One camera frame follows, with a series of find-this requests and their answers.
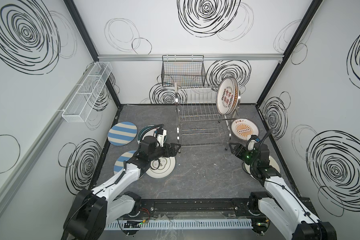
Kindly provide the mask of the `cream floral plate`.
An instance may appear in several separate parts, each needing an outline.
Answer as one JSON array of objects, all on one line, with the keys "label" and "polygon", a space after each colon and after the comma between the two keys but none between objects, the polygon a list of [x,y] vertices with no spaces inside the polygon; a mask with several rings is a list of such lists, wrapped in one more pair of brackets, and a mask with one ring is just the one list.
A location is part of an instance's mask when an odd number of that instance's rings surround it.
[{"label": "cream floral plate", "polygon": [[[276,162],[276,160],[272,157],[272,156],[269,156],[269,160],[270,160],[270,166],[272,166],[273,168],[275,168],[279,173],[281,172],[280,171],[280,166],[279,164]],[[247,164],[244,164],[244,171],[249,174],[253,179],[255,179],[253,177],[253,175],[250,173],[250,166],[247,165]]]}]

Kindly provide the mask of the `red character plate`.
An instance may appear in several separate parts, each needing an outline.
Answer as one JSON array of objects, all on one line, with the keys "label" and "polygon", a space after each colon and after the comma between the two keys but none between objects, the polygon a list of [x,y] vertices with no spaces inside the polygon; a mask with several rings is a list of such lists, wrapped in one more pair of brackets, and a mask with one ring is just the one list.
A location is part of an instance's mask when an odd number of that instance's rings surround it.
[{"label": "red character plate", "polygon": [[217,91],[217,109],[221,115],[231,110],[235,98],[235,84],[232,78],[221,81]]}]

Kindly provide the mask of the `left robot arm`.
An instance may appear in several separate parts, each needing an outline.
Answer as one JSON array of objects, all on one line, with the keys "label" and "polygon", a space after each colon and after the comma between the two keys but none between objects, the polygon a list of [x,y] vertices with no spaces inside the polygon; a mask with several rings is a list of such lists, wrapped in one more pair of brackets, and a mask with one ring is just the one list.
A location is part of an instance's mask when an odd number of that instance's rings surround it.
[{"label": "left robot arm", "polygon": [[125,189],[147,172],[151,162],[175,157],[180,148],[180,144],[160,143],[153,136],[144,138],[133,156],[123,162],[121,171],[100,186],[77,193],[64,231],[77,240],[97,240],[110,223],[124,215],[137,214],[141,197]]}]

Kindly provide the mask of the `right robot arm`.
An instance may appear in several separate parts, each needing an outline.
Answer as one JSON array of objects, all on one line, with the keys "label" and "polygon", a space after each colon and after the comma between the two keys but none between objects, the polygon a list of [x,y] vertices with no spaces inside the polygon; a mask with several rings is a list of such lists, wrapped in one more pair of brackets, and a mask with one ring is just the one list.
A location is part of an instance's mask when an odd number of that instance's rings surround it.
[{"label": "right robot arm", "polygon": [[252,192],[249,210],[264,214],[287,240],[335,240],[337,233],[329,222],[323,222],[291,191],[279,170],[271,165],[265,138],[250,130],[240,130],[246,144],[230,143],[233,155],[243,161],[243,170],[265,190]]}]

